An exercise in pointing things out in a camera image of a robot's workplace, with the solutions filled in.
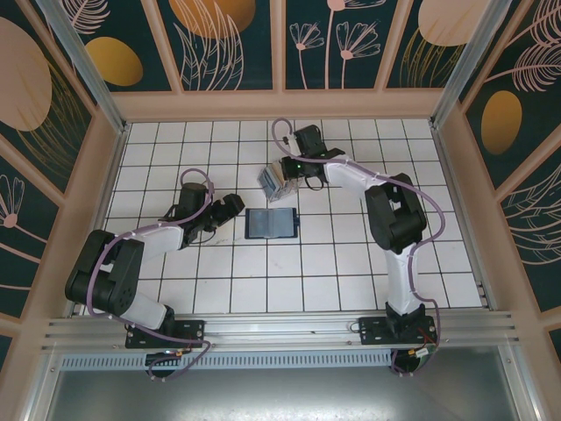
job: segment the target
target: orange circle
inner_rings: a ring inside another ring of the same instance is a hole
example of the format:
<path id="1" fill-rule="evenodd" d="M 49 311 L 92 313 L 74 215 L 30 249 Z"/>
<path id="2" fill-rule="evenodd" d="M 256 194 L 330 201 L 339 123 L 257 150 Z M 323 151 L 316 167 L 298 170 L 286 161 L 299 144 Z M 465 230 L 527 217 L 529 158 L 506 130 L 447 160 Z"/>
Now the orange circle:
<path id="1" fill-rule="evenodd" d="M 217 12 L 215 3 L 222 13 Z M 169 5 L 183 26 L 208 39 L 227 38 L 231 34 L 221 29 L 228 25 L 227 16 L 238 32 L 247 28 L 255 16 L 255 0 L 169 0 Z"/>
<path id="2" fill-rule="evenodd" d="M 507 90 L 495 92 L 483 110 L 481 139 L 493 155 L 505 153 L 515 142 L 522 124 L 522 105 L 518 97 Z"/>

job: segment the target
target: grid line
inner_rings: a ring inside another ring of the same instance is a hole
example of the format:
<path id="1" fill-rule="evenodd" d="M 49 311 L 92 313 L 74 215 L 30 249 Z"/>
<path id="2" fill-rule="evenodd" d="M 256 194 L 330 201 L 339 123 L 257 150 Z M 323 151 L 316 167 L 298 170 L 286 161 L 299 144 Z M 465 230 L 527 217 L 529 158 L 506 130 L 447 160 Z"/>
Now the grid line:
<path id="1" fill-rule="evenodd" d="M 209 158 L 208 158 L 208 164 L 207 164 L 207 174 L 209 172 L 209 165 L 210 165 L 210 149 L 212 148 L 212 133 L 213 133 L 213 131 L 214 131 L 214 121 L 210 125 L 210 139 L 209 139 L 210 145 L 209 145 Z M 201 247 L 202 247 L 202 244 L 199 243 L 199 245 L 198 245 L 199 250 L 198 250 L 198 253 L 197 253 L 197 256 L 196 256 L 195 289 L 193 290 L 193 314 L 195 314 L 196 287 L 199 283 L 199 264 L 201 262 Z"/>
<path id="2" fill-rule="evenodd" d="M 331 189 L 327 188 L 327 199 L 330 204 L 330 219 L 331 219 L 331 235 L 333 236 L 333 257 L 335 259 L 335 276 L 337 279 L 337 297 L 339 299 L 339 309 L 341 310 L 341 287 L 339 286 L 339 271 L 337 268 L 337 247 L 335 245 L 335 225 L 333 224 L 333 207 L 331 206 Z"/>
<path id="3" fill-rule="evenodd" d="M 241 124 L 238 124 L 238 158 L 237 158 L 237 162 L 239 162 L 239 138 L 241 136 Z M 238 193 L 238 177 L 239 177 L 239 165 L 236 166 L 236 188 L 235 188 L 235 192 L 236 194 Z M 232 230 L 232 239 L 231 239 L 231 280 L 230 280 L 230 308 L 229 308 L 229 312 L 231 313 L 231 295 L 233 293 L 234 290 L 234 257 L 235 257 L 235 251 L 236 251 L 236 218 L 233 218 L 233 230 Z"/>
<path id="4" fill-rule="evenodd" d="M 355 155 L 354 153 L 354 139 L 352 138 L 352 130 L 351 130 L 351 122 L 349 120 L 347 120 L 347 122 L 349 123 L 349 136 L 351 137 L 351 147 L 352 147 L 352 154 L 354 155 L 355 159 L 357 158 L 357 155 Z M 366 215 L 368 215 L 368 209 L 365 209 L 366 207 L 366 200 L 364 201 L 364 203 L 360 204 L 361 209 L 362 209 L 362 213 L 366 213 Z M 372 267 L 372 255 L 370 254 L 370 247 L 368 246 L 368 228 L 366 226 L 366 218 L 362 217 L 362 224 L 365 228 L 365 238 L 366 238 L 366 251 L 368 252 L 368 264 L 370 265 L 370 282 L 372 284 L 372 289 L 374 291 L 374 305 L 376 306 L 376 309 L 378 309 L 378 296 L 376 295 L 376 285 L 374 285 L 374 276 L 373 276 L 373 267 Z"/>

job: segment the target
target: purple cable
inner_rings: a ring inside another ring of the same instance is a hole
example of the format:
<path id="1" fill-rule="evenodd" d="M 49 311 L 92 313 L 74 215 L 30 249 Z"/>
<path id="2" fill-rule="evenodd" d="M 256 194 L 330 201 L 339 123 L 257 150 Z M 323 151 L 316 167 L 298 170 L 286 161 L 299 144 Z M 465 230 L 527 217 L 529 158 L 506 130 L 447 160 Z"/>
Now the purple cable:
<path id="1" fill-rule="evenodd" d="M 162 362 L 164 360 L 177 360 L 177 359 L 180 359 L 181 357 L 169 356 L 169 357 L 160 358 L 160 359 L 157 359 L 156 361 L 154 361 L 150 365 L 150 367 L 148 368 L 148 374 L 150 375 L 152 380 L 158 379 L 161 382 L 165 382 L 166 380 L 173 380 L 174 378 L 179 377 L 180 375 L 185 373 L 187 370 L 189 370 L 191 367 L 193 367 L 204 356 L 204 354 L 206 354 L 209 351 L 212 344 L 210 344 L 210 342 L 208 340 L 202 340 L 202 339 L 173 338 L 171 336 L 162 335 L 161 333 L 153 331 L 152 329 L 148 329 L 147 327 L 144 327 L 142 325 L 137 325 L 130 320 L 125 320 L 123 318 L 113 316 L 109 313 L 105 313 L 105 312 L 104 313 L 95 313 L 94 312 L 94 307 L 92 305 L 92 301 L 93 301 L 92 297 L 93 297 L 93 293 L 94 293 L 94 287 L 96 285 L 97 274 L 99 274 L 99 270 L 100 270 L 100 268 L 103 264 L 103 261 L 105 260 L 105 258 L 109 254 L 109 251 L 111 250 L 111 248 L 113 248 L 119 241 L 121 241 L 122 239 L 125 239 L 127 237 L 134 238 L 135 235 L 141 234 L 143 232 L 150 231 L 153 228 L 158 228 L 158 227 L 161 227 L 161 226 L 177 226 L 177 225 L 185 224 L 186 222 L 191 221 L 191 220 L 197 218 L 199 215 L 201 215 L 202 212 L 207 208 L 207 206 L 209 206 L 211 204 L 212 197 L 214 195 L 214 184 L 212 183 L 210 178 L 204 173 L 204 171 L 202 171 L 198 168 L 186 169 L 181 174 L 181 185 L 183 185 L 183 178 L 185 177 L 185 175 L 187 173 L 191 173 L 191 172 L 202 174 L 202 176 L 204 176 L 204 178 L 206 179 L 207 184 L 209 186 L 209 193 L 205 197 L 204 204 L 202 205 L 201 209 L 199 209 L 197 212 L 195 212 L 190 217 L 181 219 L 179 221 L 162 222 L 162 223 L 158 223 L 158 224 L 143 226 L 142 228 L 138 228 L 136 230 L 132 230 L 132 231 L 126 232 L 124 234 L 120 234 L 120 235 L 116 236 L 103 249 L 102 253 L 99 256 L 99 259 L 97 259 L 97 263 L 94 266 L 94 271 L 92 272 L 91 277 L 89 278 L 88 292 L 86 294 L 86 307 L 88 308 L 89 314 L 94 318 L 105 318 L 105 317 L 107 317 L 107 318 L 110 318 L 110 319 L 115 319 L 115 320 L 117 320 L 121 323 L 124 323 L 126 325 L 132 325 L 133 327 L 136 327 L 137 329 L 141 330 L 142 332 L 147 333 L 149 335 L 152 335 L 152 336 L 154 336 L 155 338 L 158 338 L 158 339 L 170 340 L 170 341 L 173 341 L 173 342 L 179 342 L 179 343 L 186 344 L 186 345 L 191 345 L 191 346 L 192 345 L 205 345 L 206 346 L 191 362 L 189 362 L 189 364 L 186 367 L 182 368 L 181 370 L 174 371 L 172 374 L 170 374 L 166 378 L 159 379 L 158 377 L 153 375 L 152 369 L 153 369 L 154 365 L 159 363 L 159 362 Z"/>
<path id="2" fill-rule="evenodd" d="M 383 182 L 389 182 L 389 183 L 392 183 L 395 186 L 399 186 L 399 187 L 402 187 L 404 189 L 413 191 L 418 196 L 421 196 L 422 198 L 424 198 L 427 202 L 429 202 L 435 208 L 435 210 L 438 213 L 438 216 L 440 217 L 440 228 L 438 229 L 436 234 L 434 234 L 431 237 L 428 237 L 427 239 L 425 239 L 425 240 L 421 241 L 420 243 L 417 243 L 416 245 L 413 246 L 413 248 L 411 249 L 411 254 L 408 257 L 407 271 L 408 271 L 408 278 L 409 278 L 409 287 L 411 288 L 411 293 L 413 294 L 413 296 L 416 299 L 418 299 L 419 301 L 422 301 L 424 303 L 432 303 L 435 306 L 435 313 L 437 315 L 437 342 L 435 344 L 436 345 L 435 351 L 436 351 L 438 349 L 438 346 L 440 345 L 440 331 L 441 331 L 440 310 L 438 309 L 437 300 L 435 300 L 434 298 L 424 298 L 422 296 L 419 296 L 419 294 L 416 292 L 415 278 L 414 278 L 414 275 L 413 275 L 413 256 L 414 256 L 415 252 L 419 249 L 419 247 L 424 246 L 425 244 L 430 243 L 431 241 L 437 239 L 444 232 L 444 228 L 446 226 L 446 219 L 444 218 L 444 213 L 443 213 L 442 209 L 440 209 L 440 206 L 438 206 L 437 202 L 435 202 L 435 200 L 432 197 L 430 197 L 429 195 L 427 195 L 423 191 L 421 191 L 419 189 L 416 189 L 415 187 L 413 187 L 413 186 L 411 186 L 411 185 L 409 185 L 405 182 L 400 182 L 398 180 L 394 180 L 393 178 L 390 178 L 387 175 L 381 175 L 380 173 L 374 173 L 373 171 L 369 170 L 368 168 L 362 167 L 361 165 L 359 165 L 358 163 L 356 163 L 354 161 L 341 160 L 341 159 L 338 159 L 338 158 L 332 158 L 330 160 L 310 159 L 310 158 L 302 158 L 300 156 L 296 156 L 296 155 L 291 154 L 290 151 L 288 151 L 282 145 L 282 143 L 279 141 L 279 139 L 276 136 L 275 127 L 280 122 L 286 123 L 288 125 L 288 133 L 289 134 L 294 133 L 294 130 L 293 130 L 293 127 L 292 127 L 292 124 L 290 123 L 290 121 L 288 121 L 286 118 L 277 118 L 276 120 L 273 121 L 273 124 L 271 126 L 271 132 L 273 134 L 273 140 L 274 140 L 274 143 L 279 147 L 279 149 L 282 152 L 284 152 L 286 155 L 290 156 L 291 158 L 293 158 L 297 161 L 309 162 L 309 163 L 312 163 L 312 164 L 336 163 L 336 164 L 343 164 L 343 165 L 349 165 L 351 167 L 355 167 L 356 169 L 364 171 L 368 175 L 370 175 L 374 178 L 377 178 L 379 180 L 382 180 Z M 394 353 L 394 357 L 392 358 L 392 368 L 395 367 L 395 357 L 396 356 L 397 356 L 397 352 Z"/>

